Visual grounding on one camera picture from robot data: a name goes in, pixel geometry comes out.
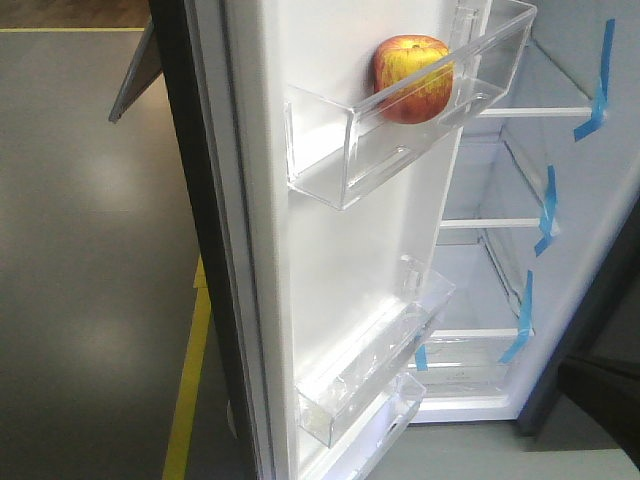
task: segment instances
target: floor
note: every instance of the floor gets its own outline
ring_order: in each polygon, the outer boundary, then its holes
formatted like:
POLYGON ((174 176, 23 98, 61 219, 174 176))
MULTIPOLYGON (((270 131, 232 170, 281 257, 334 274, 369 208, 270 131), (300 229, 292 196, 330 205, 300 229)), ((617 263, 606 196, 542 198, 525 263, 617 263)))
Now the floor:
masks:
MULTIPOLYGON (((162 477, 198 249, 162 80, 106 121, 139 35, 0 33, 3 480, 162 477)), ((225 406, 212 325, 184 478, 242 478, 225 406)), ((638 478, 619 450, 530 447, 413 427, 369 478, 638 478)))
POLYGON ((147 0, 0 0, 0 28, 144 27, 147 0))

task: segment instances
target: apple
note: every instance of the apple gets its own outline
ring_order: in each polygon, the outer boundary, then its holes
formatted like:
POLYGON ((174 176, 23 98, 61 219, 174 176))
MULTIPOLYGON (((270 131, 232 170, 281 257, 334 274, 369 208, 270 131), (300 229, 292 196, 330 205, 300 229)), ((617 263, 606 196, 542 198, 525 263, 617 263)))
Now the apple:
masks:
MULTIPOLYGON (((373 55, 374 90, 379 92, 449 53, 437 38, 398 35, 382 42, 373 55)), ((380 105, 382 115, 397 123, 422 123, 438 115, 449 102, 453 64, 430 73, 391 95, 380 105)))

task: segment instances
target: door shelf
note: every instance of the door shelf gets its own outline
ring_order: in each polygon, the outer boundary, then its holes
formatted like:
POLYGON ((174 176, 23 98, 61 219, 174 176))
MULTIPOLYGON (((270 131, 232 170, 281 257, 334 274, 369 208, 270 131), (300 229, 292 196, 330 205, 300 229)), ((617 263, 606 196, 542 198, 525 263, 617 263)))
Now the door shelf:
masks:
POLYGON ((420 301, 390 302, 333 365, 299 381, 300 427, 332 447, 424 342, 453 289, 444 277, 431 273, 420 301))
POLYGON ((504 140, 463 136, 440 228, 537 228, 546 183, 504 140))
POLYGON ((310 465, 307 480, 366 478, 416 415, 426 389, 409 373, 397 375, 369 405, 352 431, 340 441, 340 452, 310 465))
MULTIPOLYGON (((493 0, 485 34, 478 36, 486 12, 477 5, 477 0, 459 2, 448 32, 449 55, 378 93, 371 94, 370 79, 355 74, 354 82, 362 84, 359 95, 344 99, 305 85, 290 86, 285 115, 290 188, 344 210, 502 98, 536 9, 515 0, 493 0), (413 125, 389 119, 407 96, 436 88, 450 75, 449 102, 435 117, 413 125)), ((402 6, 394 2, 393 8, 402 6)), ((402 28, 407 27, 399 24, 395 34, 406 34, 402 28)), ((360 58, 370 57, 372 47, 360 58)))

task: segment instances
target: blue painter's tape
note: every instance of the blue painter's tape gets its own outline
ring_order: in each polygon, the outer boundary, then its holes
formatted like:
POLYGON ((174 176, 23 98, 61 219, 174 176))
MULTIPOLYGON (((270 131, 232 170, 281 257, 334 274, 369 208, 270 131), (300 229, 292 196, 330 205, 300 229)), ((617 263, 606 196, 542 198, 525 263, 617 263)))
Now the blue painter's tape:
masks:
POLYGON ((421 345, 418 351, 416 352, 416 369, 419 372, 424 372, 428 369, 427 367, 427 346, 421 345))
POLYGON ((513 357, 526 345, 529 341, 529 333, 531 332, 531 313, 533 306, 533 272, 527 272, 527 286, 524 291, 522 305, 520 305, 520 318, 518 319, 518 336, 509 349, 504 352, 500 358, 500 363, 509 363, 513 357))
POLYGON ((539 257, 553 242, 553 221, 556 218, 558 208, 558 193, 556 190, 556 170, 553 165, 547 166, 547 191, 542 205, 542 215, 540 216, 539 228, 542 232, 542 240, 536 246, 536 257, 539 257))
POLYGON ((600 78, 598 79, 598 88, 593 99, 591 118, 573 131, 573 138, 576 142, 598 130, 604 123, 605 112, 609 104, 609 71, 611 69, 611 49, 615 30, 615 19, 607 20, 600 56, 600 78))

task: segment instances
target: yellow stripe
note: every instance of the yellow stripe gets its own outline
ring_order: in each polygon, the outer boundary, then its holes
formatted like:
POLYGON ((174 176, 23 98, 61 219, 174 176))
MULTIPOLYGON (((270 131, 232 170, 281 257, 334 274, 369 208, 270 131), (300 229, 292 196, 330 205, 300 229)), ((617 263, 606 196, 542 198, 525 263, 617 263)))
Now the yellow stripe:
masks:
POLYGON ((210 318, 209 291, 198 288, 162 480, 184 479, 210 318))
POLYGON ((0 33, 75 33, 75 32, 143 32, 140 27, 114 28, 0 28, 0 33))

